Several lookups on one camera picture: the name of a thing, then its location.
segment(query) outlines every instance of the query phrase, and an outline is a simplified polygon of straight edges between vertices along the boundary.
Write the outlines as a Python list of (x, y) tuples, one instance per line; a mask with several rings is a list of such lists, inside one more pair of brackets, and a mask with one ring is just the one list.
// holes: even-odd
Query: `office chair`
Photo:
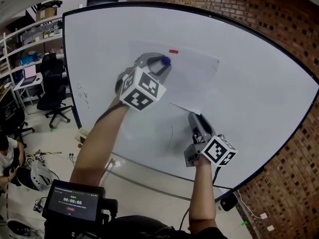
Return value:
[(57, 115), (62, 116), (69, 123), (71, 120), (62, 111), (72, 106), (61, 107), (61, 104), (65, 105), (62, 100), (66, 99), (66, 87), (62, 80), (63, 61), (58, 60), (55, 53), (47, 54), (42, 59), (40, 71), (43, 76), (45, 94), (40, 98), (37, 108), (42, 111), (51, 110), (45, 114), (47, 118), (53, 115), (49, 123), (50, 128), (53, 128), (52, 123)]
[(24, 111), (22, 108), (16, 108), (15, 111), (13, 111), (7, 118), (5, 116), (5, 111), (3, 109), (1, 109), (0, 111), (1, 130), (6, 135), (13, 134), (14, 140), (16, 140), (19, 137), (20, 141), (24, 145), (24, 148), (26, 148), (26, 144), (23, 142), (23, 139), (22, 139), (22, 133), (30, 131), (30, 130), (32, 131), (32, 133), (34, 133), (35, 130), (32, 127), (23, 128), (24, 126), (28, 126), (28, 123), (25, 122), (24, 119), (25, 119), (25, 116), (24, 116)]

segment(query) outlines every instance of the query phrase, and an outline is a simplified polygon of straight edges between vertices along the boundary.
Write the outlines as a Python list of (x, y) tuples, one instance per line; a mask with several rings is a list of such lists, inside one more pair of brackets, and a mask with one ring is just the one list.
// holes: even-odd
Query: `floor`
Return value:
[[(67, 98), (67, 105), (72, 104), (71, 98)], [(73, 164), (68, 158), (68, 153), (78, 153), (78, 142), (74, 139), (77, 133), (77, 126), (71, 111), (65, 114), (71, 119), (70, 123), (55, 120), (53, 131), (49, 128), (49, 119), (38, 111), (36, 106), (27, 106), (30, 113), (26, 117), (29, 126), (35, 129), (35, 133), (24, 136), (27, 143), (26, 153), (34, 154), (37, 150), (41, 152), (62, 152), (61, 154), (52, 154), (45, 156), (45, 162), (48, 168), (52, 169), (61, 180), (70, 179)], [(120, 161), (116, 162), (114, 173), (121, 173), (122, 176), (128, 175), (129, 171), (134, 171), (138, 178), (148, 178), (151, 185), (161, 185), (162, 191), (168, 191), (167, 188), (180, 189), (177, 195), (183, 195), (183, 182), (174, 178), (167, 179), (167, 175), (158, 172), (149, 171), (148, 168), (137, 169), (136, 164)], [(169, 226), (179, 228), (181, 219), (189, 207), (189, 201), (168, 196), (155, 192), (145, 187), (141, 187), (113, 173), (108, 173), (103, 178), (102, 186), (106, 189), (106, 197), (117, 199), (119, 202), (118, 217), (128, 215), (144, 215), (161, 221)], [(9, 218), (19, 219), (33, 228), (44, 231), (45, 219), (38, 212), (33, 211), (34, 200), (47, 196), (48, 192), (26, 191), (22, 187), (10, 184), (8, 189), (8, 216)], [(6, 199), (5, 194), (0, 198), (0, 213), (6, 217)], [(229, 212), (218, 213), (216, 222), (223, 234), (229, 239), (250, 239), (251, 236), (245, 226), (242, 226), (243, 220), (237, 210), (233, 208)], [(188, 216), (186, 217), (183, 227), (188, 231)], [(9, 238), (6, 226), (0, 227), (0, 235), (3, 238)]]

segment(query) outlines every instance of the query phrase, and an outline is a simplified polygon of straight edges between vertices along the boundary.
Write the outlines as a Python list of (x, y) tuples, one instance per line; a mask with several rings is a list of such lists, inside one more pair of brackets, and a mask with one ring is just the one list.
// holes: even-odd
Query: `digital display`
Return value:
[(99, 195), (54, 187), (48, 209), (74, 218), (95, 221)]

